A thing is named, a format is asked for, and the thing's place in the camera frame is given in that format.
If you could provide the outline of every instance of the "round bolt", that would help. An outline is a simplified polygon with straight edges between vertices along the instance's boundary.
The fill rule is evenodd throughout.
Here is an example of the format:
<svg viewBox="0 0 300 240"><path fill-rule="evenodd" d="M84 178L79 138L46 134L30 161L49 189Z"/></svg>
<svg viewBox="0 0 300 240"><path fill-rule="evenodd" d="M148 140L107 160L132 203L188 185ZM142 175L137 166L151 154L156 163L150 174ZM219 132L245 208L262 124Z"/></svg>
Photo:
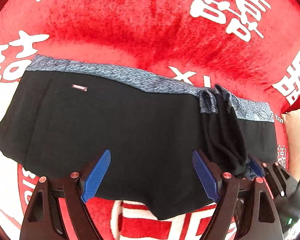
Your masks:
<svg viewBox="0 0 300 240"><path fill-rule="evenodd" d="M41 177L41 178L39 179L39 182L40 182L40 183L44 183L44 182L46 182L46 180L47 180L47 177L46 177L46 176L43 176L43 177Z"/></svg>
<svg viewBox="0 0 300 240"><path fill-rule="evenodd" d="M261 177L256 177L255 181L260 184L263 183L263 179Z"/></svg>
<svg viewBox="0 0 300 240"><path fill-rule="evenodd" d="M229 172L224 172L224 173L223 173L223 177L225 177L226 179L231 179L231 178L232 178L232 175L231 175L231 173L229 173Z"/></svg>
<svg viewBox="0 0 300 240"><path fill-rule="evenodd" d="M77 177L79 177L79 173L78 173L77 171L72 172L71 175L70 175L70 177L71 177L72 179L76 179Z"/></svg>

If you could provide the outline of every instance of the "heathered gray waistband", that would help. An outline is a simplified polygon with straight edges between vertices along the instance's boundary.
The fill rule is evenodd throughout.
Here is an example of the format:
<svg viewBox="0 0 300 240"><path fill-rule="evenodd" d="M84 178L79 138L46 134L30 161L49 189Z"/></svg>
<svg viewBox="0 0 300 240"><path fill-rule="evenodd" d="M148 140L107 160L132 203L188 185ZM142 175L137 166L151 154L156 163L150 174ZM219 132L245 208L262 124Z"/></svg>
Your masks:
<svg viewBox="0 0 300 240"><path fill-rule="evenodd" d="M191 94L199 99L201 113L217 113L215 95L221 95L234 108L237 118L251 121L274 122L270 106L266 102L238 98L215 85L214 88L195 87L182 81L159 76L151 72L111 64L86 63L68 59L56 59L35 55L27 71L60 71L108 78L144 92L167 94Z"/></svg>

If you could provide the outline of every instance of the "clothing label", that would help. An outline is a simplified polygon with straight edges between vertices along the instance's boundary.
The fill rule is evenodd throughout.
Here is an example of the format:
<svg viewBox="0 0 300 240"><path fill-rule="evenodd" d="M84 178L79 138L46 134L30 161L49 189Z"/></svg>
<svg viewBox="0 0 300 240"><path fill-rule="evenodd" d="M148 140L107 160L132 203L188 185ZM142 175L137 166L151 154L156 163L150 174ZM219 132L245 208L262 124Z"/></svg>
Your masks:
<svg viewBox="0 0 300 240"><path fill-rule="evenodd" d="M75 84L72 84L72 87L73 88L76 88L76 89L80 89L82 91L87 91L87 87L83 87L83 86L79 86L79 85L75 85Z"/></svg>

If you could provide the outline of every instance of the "bunched black fabric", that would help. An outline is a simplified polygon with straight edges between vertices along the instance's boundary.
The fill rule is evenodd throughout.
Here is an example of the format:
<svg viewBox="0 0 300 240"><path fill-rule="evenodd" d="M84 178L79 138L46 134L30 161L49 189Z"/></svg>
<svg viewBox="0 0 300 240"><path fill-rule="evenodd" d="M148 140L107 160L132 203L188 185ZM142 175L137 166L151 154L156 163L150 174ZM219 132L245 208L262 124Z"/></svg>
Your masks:
<svg viewBox="0 0 300 240"><path fill-rule="evenodd" d="M200 113L192 94L144 92L80 73L26 71L0 122L0 150L53 179L79 171L108 148L111 164L96 196L143 202L164 220L212 202L192 166L194 150L203 149L234 175L246 171L249 148L260 160L276 157L272 122L237 119L222 93L215 100L217 113ZM262 136L250 138L256 134Z"/></svg>

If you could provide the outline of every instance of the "beige surface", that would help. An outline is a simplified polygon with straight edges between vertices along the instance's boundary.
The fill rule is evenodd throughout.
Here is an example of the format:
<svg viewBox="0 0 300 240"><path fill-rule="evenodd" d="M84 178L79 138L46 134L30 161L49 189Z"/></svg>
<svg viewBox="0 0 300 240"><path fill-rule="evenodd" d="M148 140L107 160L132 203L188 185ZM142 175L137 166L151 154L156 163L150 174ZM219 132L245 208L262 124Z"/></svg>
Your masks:
<svg viewBox="0 0 300 240"><path fill-rule="evenodd" d="M300 109L282 114L288 136L289 172L300 180Z"/></svg>

